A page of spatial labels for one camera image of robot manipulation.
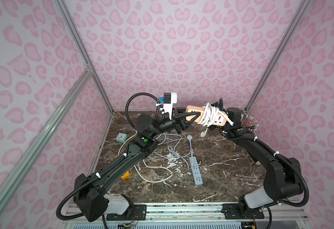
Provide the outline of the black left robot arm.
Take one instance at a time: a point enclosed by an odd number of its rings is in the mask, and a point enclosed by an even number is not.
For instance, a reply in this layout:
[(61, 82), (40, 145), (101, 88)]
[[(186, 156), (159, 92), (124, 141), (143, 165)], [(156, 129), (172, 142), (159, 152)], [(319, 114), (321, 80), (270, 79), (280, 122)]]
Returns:
[(124, 219), (135, 217), (134, 203), (129, 197), (109, 195), (108, 191), (122, 175), (154, 152), (159, 144), (155, 138), (157, 135), (172, 130), (181, 133), (201, 115), (200, 110), (186, 112), (185, 108), (174, 109), (173, 105), (177, 100), (174, 93), (164, 93), (162, 100), (149, 93), (137, 93), (126, 103), (128, 122), (131, 122), (129, 105), (139, 96), (152, 98), (156, 102), (156, 111), (169, 116), (158, 120), (148, 114), (141, 114), (136, 124), (131, 125), (136, 130), (136, 136), (127, 144), (124, 153), (101, 170), (89, 176), (80, 175), (76, 179), (74, 190), (60, 202), (56, 210), (58, 219), (71, 220), (84, 216), (89, 222), (93, 222), (105, 215), (119, 215)]

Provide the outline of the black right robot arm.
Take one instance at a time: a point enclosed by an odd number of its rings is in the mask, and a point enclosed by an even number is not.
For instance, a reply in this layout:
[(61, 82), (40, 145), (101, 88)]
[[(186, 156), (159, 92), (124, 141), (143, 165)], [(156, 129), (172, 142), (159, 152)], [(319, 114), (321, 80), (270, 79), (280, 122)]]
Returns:
[(301, 173), (297, 159), (287, 158), (259, 140), (252, 127), (244, 125), (240, 109), (223, 107), (223, 100), (208, 105), (212, 129), (216, 121), (222, 122), (219, 131), (238, 146), (245, 149), (254, 162), (259, 162), (266, 170), (263, 185), (257, 190), (240, 197), (240, 212), (250, 212), (259, 208), (284, 203), (292, 207), (303, 207), (309, 200), (309, 188)]

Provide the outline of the pink power strip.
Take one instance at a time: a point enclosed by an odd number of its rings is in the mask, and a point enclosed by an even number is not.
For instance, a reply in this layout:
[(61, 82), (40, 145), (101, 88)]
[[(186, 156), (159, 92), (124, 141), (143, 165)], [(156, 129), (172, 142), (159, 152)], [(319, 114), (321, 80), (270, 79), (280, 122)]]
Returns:
[[(192, 111), (201, 112), (200, 117), (195, 122), (203, 127), (210, 127), (214, 121), (214, 118), (218, 114), (222, 114), (222, 115), (227, 114), (226, 112), (219, 110), (219, 108), (211, 106), (209, 103), (207, 103), (203, 107), (187, 106), (186, 112), (188, 113)], [(234, 125), (234, 122), (230, 119), (230, 126), (233, 126), (233, 125)]]

